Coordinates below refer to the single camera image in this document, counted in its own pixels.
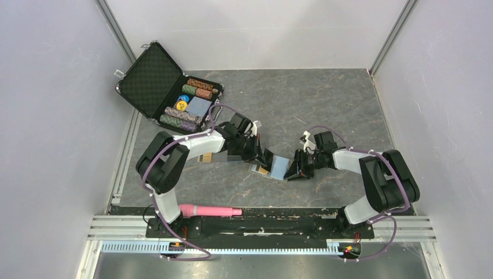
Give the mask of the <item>beige card holder wallet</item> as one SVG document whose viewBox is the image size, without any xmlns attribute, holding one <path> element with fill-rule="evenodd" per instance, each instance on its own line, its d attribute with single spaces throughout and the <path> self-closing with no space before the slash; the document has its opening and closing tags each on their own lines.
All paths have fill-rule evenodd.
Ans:
<svg viewBox="0 0 493 279">
<path fill-rule="evenodd" d="M 272 164 L 269 176 L 261 176 L 258 174 L 255 174 L 255 175 L 261 176 L 263 178 L 269 178 L 269 179 L 276 180 L 276 181 L 285 181 L 284 175 L 285 175 L 285 173 L 286 173 L 286 171 L 289 168 L 291 163 L 292 163 L 292 160 L 290 160 L 288 158 L 284 158 L 284 157 L 280 157 L 280 156 L 274 156 L 273 164 Z"/>
</svg>

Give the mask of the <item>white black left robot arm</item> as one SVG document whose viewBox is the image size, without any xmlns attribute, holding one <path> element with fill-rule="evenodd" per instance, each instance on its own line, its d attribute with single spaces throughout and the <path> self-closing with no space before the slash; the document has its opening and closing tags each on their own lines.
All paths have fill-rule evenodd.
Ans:
<svg viewBox="0 0 493 279">
<path fill-rule="evenodd" d="M 228 152 L 245 163 L 271 170 L 274 154 L 262 148 L 258 127 L 258 121 L 235 113 L 231 120 L 201 133 L 178 136 L 162 131 L 155 136 L 135 169 L 161 219 L 160 229 L 167 236 L 175 237 L 183 229 L 174 188 L 189 160 L 206 153 Z"/>
</svg>

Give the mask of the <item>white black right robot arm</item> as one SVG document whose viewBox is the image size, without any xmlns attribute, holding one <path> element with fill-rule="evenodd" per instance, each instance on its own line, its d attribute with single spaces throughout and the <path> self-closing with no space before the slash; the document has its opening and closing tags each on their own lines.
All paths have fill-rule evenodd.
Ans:
<svg viewBox="0 0 493 279">
<path fill-rule="evenodd" d="M 408 210 L 420 199 L 420 190 L 400 151 L 359 151 L 339 147 L 331 131 L 301 136 L 303 148 L 296 150 L 294 161 L 284 175 L 288 181 L 308 180 L 316 170 L 334 169 L 361 175 L 365 194 L 338 210 L 336 230 L 351 237 L 363 223 L 374 223 L 384 216 Z"/>
</svg>

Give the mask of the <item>pink cylindrical marker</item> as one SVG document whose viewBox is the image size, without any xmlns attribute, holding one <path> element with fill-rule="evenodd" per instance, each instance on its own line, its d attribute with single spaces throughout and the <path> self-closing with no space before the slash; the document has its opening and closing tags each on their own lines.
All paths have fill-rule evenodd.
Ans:
<svg viewBox="0 0 493 279">
<path fill-rule="evenodd" d="M 212 217 L 233 217 L 241 216 L 240 208 L 220 207 L 220 206 L 198 206 L 192 204 L 181 204 L 179 208 L 184 217 L 212 216 Z"/>
</svg>

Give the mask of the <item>clear acrylic card tray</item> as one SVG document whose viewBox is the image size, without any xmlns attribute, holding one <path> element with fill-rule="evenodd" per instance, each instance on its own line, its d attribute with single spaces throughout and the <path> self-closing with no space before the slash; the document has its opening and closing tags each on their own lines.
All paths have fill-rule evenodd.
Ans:
<svg viewBox="0 0 493 279">
<path fill-rule="evenodd" d="M 228 162 L 227 155 L 227 152 L 213 153 L 213 159 L 211 163 Z"/>
</svg>

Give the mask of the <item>gold credit card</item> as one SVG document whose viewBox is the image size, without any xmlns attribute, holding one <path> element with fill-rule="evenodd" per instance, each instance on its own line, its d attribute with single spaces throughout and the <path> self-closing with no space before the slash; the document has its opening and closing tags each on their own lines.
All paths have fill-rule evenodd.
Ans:
<svg viewBox="0 0 493 279">
<path fill-rule="evenodd" d="M 213 159 L 213 153 L 206 153 L 203 155 L 198 156 L 197 162 L 201 163 L 210 163 Z"/>
<path fill-rule="evenodd" d="M 267 171 L 266 169 L 264 169 L 262 166 L 259 166 L 259 165 L 252 165 L 250 168 L 250 171 L 253 174 L 258 174 L 261 176 L 269 176 L 269 174 L 270 174 L 269 171 Z"/>
</svg>

